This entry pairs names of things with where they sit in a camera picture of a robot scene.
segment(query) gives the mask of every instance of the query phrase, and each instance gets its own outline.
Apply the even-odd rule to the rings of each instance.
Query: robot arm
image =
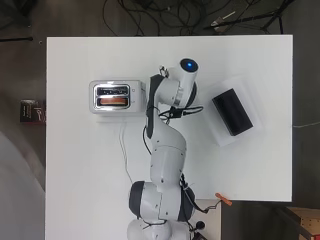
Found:
[[[181,189],[180,178],[186,155],[186,141],[180,132],[165,124],[159,115],[159,103],[177,108],[192,104],[196,95],[198,65],[183,59],[176,68],[168,69],[168,76],[151,77],[147,88],[146,132],[151,140],[150,177],[152,182],[135,182],[130,191],[129,208],[151,228],[144,232],[146,239],[170,239],[171,226],[167,220],[185,222],[193,213],[193,206]],[[188,196],[194,200],[189,188]]]
[[[151,180],[159,192],[179,186],[182,174],[186,141],[180,132],[165,124],[159,114],[159,103],[178,108],[192,104],[196,95],[198,65],[183,59],[179,66],[168,70],[168,77],[155,75],[150,80],[147,105],[147,136],[151,139]]]

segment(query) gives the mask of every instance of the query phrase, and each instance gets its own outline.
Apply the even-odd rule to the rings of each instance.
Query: gray floor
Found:
[[[208,7],[216,9],[226,0],[213,0]],[[273,10],[282,0],[262,0],[246,16]],[[30,18],[31,28],[11,26],[0,31],[0,38],[22,37],[32,35],[33,42],[0,43],[0,96],[10,106],[6,113],[16,128],[23,132],[45,166],[45,127],[24,126],[19,123],[19,102],[21,99],[45,99],[46,97],[46,37],[50,36],[112,36],[102,20],[103,0],[44,0],[39,1]],[[204,25],[219,16],[232,11],[241,11],[244,0],[234,0],[228,8],[212,15]],[[293,122],[304,125],[320,121],[320,68],[319,42],[320,33],[317,23],[320,21],[318,9],[320,1],[296,0],[284,15],[285,33],[294,35],[294,107]],[[133,36],[136,27],[129,16],[118,6],[115,0],[109,0],[106,7],[107,21],[121,36]],[[152,21],[142,21],[146,35],[155,36],[156,28]],[[278,34],[279,28],[274,24],[272,34]],[[162,28],[163,35],[178,35],[177,30]],[[200,31],[203,35],[210,32]],[[232,34],[263,34],[262,32],[233,27]],[[293,130],[293,205],[320,208],[320,126]],[[254,203],[237,202],[232,208],[223,207],[223,239],[250,239],[254,236],[248,232],[252,226],[267,221],[265,209]],[[270,229],[283,229],[275,220]],[[256,231],[266,230],[255,227]],[[284,234],[282,238],[292,236]]]

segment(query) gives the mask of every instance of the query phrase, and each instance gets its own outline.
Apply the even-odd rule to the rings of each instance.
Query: orange object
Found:
[[[101,98],[101,105],[127,105],[125,98]]]
[[[229,199],[223,197],[220,193],[216,193],[216,197],[219,198],[221,201],[223,201],[228,206],[232,205],[232,202]]]

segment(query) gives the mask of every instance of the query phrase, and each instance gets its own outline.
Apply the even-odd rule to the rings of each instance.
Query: black box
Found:
[[[236,136],[253,125],[236,92],[230,89],[212,99],[230,134]]]

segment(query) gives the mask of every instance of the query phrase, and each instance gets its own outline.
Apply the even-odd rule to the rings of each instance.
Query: white table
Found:
[[[244,76],[265,129],[219,148],[204,134],[199,116],[173,121],[187,140],[184,172],[197,198],[214,199],[220,192],[237,200],[291,200],[291,36],[49,38],[47,240],[102,240],[115,234],[126,239],[134,216],[118,139],[121,124],[97,123],[89,111],[88,86],[112,77],[145,80],[159,65],[175,66],[185,57],[200,66],[199,92]],[[143,126],[143,120],[128,123],[125,131],[134,181],[149,180]]]

